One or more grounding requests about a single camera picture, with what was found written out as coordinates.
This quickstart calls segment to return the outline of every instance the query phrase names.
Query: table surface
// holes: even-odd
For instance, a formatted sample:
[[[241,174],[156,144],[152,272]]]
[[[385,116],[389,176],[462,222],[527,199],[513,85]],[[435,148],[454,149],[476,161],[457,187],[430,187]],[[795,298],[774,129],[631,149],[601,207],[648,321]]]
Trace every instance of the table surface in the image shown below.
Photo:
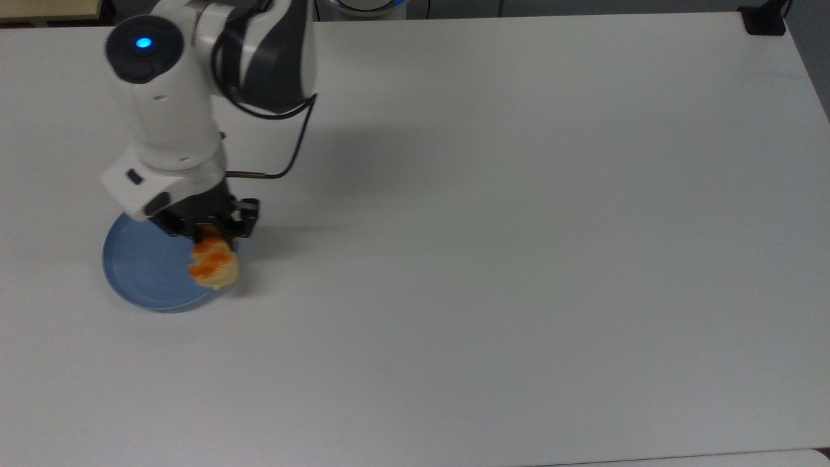
[[[736,13],[316,26],[239,283],[122,302],[105,28],[0,31],[0,464],[520,466],[830,445],[830,125]],[[234,170],[299,119],[216,99]]]
[[[2,0],[0,22],[96,19],[101,0]]]

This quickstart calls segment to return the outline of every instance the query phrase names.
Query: wire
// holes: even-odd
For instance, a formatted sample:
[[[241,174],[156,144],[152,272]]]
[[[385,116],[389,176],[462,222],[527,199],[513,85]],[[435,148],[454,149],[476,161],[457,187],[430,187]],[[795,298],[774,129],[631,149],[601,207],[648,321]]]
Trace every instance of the wire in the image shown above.
[[[302,112],[310,103],[311,99],[307,99],[305,102],[300,104],[297,108],[292,111],[288,111],[284,114],[263,114],[257,111],[252,111],[251,109],[242,105],[242,103],[237,99],[236,96],[233,95],[233,92],[238,92],[238,90],[231,88],[226,83],[222,82],[219,79],[218,71],[217,71],[217,58],[219,56],[219,49],[222,48],[222,44],[227,40],[227,35],[223,31],[219,34],[216,42],[213,44],[213,49],[210,52],[210,69],[211,74],[213,75],[213,80],[216,82],[216,86],[219,88],[219,91],[228,99],[234,107],[247,113],[250,116],[255,116],[256,118],[262,118],[265,120],[285,120],[289,119],[292,116],[295,116]]]
[[[309,120],[311,120],[311,112],[314,110],[314,104],[317,102],[317,95],[314,94],[309,97],[309,100],[306,101],[308,103],[307,106],[303,106],[303,108],[308,107],[308,112],[305,113],[305,119],[303,120],[303,126],[300,129],[300,135],[297,136],[297,144],[294,146],[294,154],[291,155],[291,159],[288,161],[288,165],[278,174],[264,174],[262,172],[243,172],[238,170],[229,170],[225,173],[225,176],[228,178],[238,178],[238,179],[281,179],[288,175],[291,172],[291,168],[294,167],[294,163],[297,161],[297,155],[300,153],[300,147],[303,144],[303,139],[305,138],[305,129],[309,125]]]
[[[254,8],[259,7],[268,7],[271,4],[271,0],[257,0],[256,6]],[[305,109],[309,111],[305,114],[305,119],[303,120],[303,126],[300,129],[300,134],[297,136],[297,143],[294,146],[294,154],[291,155],[291,159],[288,161],[288,165],[279,173],[277,174],[265,174],[263,172],[245,172],[245,171],[238,171],[238,170],[229,170],[225,172],[226,178],[245,178],[245,179],[281,179],[288,175],[291,172],[291,169],[294,167],[294,163],[297,161],[297,155],[300,153],[300,147],[303,144],[303,139],[305,138],[305,130],[308,128],[309,120],[311,119],[311,112],[314,110],[314,105],[317,102],[317,95],[312,94],[311,97],[306,99],[302,104],[297,106],[295,109],[288,111],[282,114],[263,114],[257,111],[253,111],[247,107],[245,107],[238,99],[235,94],[238,94],[239,90],[236,87],[231,87],[227,83],[223,82],[218,75],[217,71],[217,59],[219,56],[219,50],[222,48],[222,45],[227,40],[227,34],[225,31],[222,31],[217,37],[216,42],[213,44],[213,49],[210,52],[210,71],[213,77],[213,80],[216,82],[216,86],[219,88],[219,91],[222,93],[225,98],[233,104],[237,109],[247,113],[248,115],[255,116],[257,118],[262,118],[265,120],[286,120],[293,116],[296,116],[300,112]]]

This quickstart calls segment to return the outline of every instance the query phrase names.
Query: blue plate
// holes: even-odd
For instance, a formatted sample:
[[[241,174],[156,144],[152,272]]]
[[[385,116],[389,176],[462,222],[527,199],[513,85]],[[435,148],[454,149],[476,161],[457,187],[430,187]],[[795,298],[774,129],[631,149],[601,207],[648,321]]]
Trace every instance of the blue plate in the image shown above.
[[[156,312],[185,311],[213,295],[188,274],[193,243],[121,214],[104,241],[104,274],[124,300]]]

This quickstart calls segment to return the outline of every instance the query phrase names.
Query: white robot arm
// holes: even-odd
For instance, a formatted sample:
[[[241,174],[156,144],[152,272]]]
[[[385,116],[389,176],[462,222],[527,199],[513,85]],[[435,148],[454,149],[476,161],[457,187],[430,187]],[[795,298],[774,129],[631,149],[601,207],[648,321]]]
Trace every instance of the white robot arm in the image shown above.
[[[307,0],[163,0],[113,29],[105,52],[131,144],[101,181],[131,218],[196,242],[204,224],[228,240],[251,234],[259,201],[228,190],[210,95],[274,120],[312,106],[311,24]]]

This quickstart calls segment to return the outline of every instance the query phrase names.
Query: orange food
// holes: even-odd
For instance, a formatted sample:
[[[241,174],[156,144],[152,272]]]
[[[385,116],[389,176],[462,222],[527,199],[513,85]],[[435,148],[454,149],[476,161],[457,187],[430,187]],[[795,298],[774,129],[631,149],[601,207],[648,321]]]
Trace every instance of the orange food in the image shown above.
[[[190,257],[194,263],[188,273],[198,285],[218,290],[236,282],[239,259],[222,237],[206,237],[193,246]]]

